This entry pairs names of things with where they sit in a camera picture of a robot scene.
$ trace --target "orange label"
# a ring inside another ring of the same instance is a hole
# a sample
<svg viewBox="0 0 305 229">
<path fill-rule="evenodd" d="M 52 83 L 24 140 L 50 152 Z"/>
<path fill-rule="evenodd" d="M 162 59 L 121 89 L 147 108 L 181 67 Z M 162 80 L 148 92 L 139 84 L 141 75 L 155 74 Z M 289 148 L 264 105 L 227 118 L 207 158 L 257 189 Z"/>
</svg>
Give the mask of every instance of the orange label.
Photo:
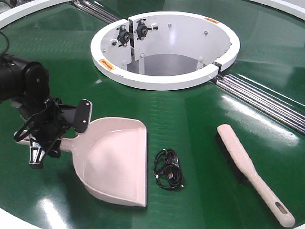
<svg viewBox="0 0 305 229">
<path fill-rule="evenodd" d="M 114 66 L 113 66 L 110 62 L 106 61 L 105 59 L 100 59 L 100 62 L 101 62 L 106 68 L 108 68 L 109 71 L 111 71 L 111 70 L 114 69 Z"/>
<path fill-rule="evenodd" d="M 216 21 L 216 20 L 214 20 L 214 19 L 212 19 L 212 18 L 205 18 L 206 20 L 208 20 L 208 21 L 210 21 L 210 22 L 213 22 L 213 23 L 215 23 L 215 24 L 218 24 L 219 23 L 219 21 Z"/>
</svg>

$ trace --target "hole in brush handle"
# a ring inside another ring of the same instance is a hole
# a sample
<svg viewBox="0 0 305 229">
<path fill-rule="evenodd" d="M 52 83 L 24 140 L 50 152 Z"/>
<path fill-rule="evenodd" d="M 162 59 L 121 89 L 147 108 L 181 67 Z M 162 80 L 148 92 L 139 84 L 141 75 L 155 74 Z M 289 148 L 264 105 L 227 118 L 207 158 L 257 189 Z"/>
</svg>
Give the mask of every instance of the hole in brush handle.
<svg viewBox="0 0 305 229">
<path fill-rule="evenodd" d="M 276 202 L 275 205 L 283 214 L 288 214 L 288 212 L 285 210 L 285 208 L 283 207 L 283 205 L 281 203 Z"/>
</svg>

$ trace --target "metal rail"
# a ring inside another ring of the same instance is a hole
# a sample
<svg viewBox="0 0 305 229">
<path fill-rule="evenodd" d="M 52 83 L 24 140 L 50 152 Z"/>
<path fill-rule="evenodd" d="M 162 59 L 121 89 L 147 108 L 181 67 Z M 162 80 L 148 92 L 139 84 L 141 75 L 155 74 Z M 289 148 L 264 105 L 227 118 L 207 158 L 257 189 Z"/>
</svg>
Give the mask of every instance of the metal rail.
<svg viewBox="0 0 305 229">
<path fill-rule="evenodd" d="M 101 9 L 97 7 L 96 5 L 92 4 L 89 1 L 86 0 L 73 0 L 73 5 L 75 5 L 77 8 L 81 9 L 82 11 L 101 19 L 102 21 L 106 23 L 113 23 L 115 21 L 120 20 L 120 18 L 116 17 L 115 15 L 107 12 L 104 9 Z"/>
<path fill-rule="evenodd" d="M 305 135 L 305 115 L 288 107 L 284 101 L 232 75 L 218 75 L 212 82 Z"/>
</svg>

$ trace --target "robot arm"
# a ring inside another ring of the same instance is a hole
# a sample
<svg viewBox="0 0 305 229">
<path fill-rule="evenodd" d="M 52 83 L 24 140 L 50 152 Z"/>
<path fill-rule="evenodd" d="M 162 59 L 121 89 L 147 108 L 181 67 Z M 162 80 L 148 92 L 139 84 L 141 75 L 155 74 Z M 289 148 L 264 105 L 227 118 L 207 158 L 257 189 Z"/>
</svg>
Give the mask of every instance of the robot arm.
<svg viewBox="0 0 305 229">
<path fill-rule="evenodd" d="M 0 59 L 0 103 L 9 99 L 26 121 L 14 140 L 30 137 L 32 168 L 43 168 L 46 155 L 60 157 L 60 138 L 71 126 L 81 134 L 90 123 L 90 101 L 81 100 L 76 107 L 52 98 L 49 72 L 41 63 L 6 54 Z"/>
</svg>

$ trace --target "brush bristles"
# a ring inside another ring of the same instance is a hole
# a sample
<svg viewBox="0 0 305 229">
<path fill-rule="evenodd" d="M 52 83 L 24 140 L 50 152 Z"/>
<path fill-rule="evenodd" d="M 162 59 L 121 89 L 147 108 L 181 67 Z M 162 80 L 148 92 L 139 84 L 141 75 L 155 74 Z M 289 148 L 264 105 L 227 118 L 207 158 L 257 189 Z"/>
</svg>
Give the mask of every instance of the brush bristles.
<svg viewBox="0 0 305 229">
<path fill-rule="evenodd" d="M 216 134 L 215 136 L 215 140 L 218 144 L 218 146 L 220 147 L 221 151 L 224 154 L 225 159 L 227 160 L 227 163 L 229 164 L 229 166 L 232 168 L 233 174 L 235 176 L 235 178 L 237 179 L 237 181 L 239 183 L 245 183 L 248 179 L 246 178 L 246 176 L 239 170 L 239 168 L 236 166 L 235 162 L 233 161 L 228 149 L 226 148 L 224 142 L 222 141 L 219 133 Z"/>
</svg>

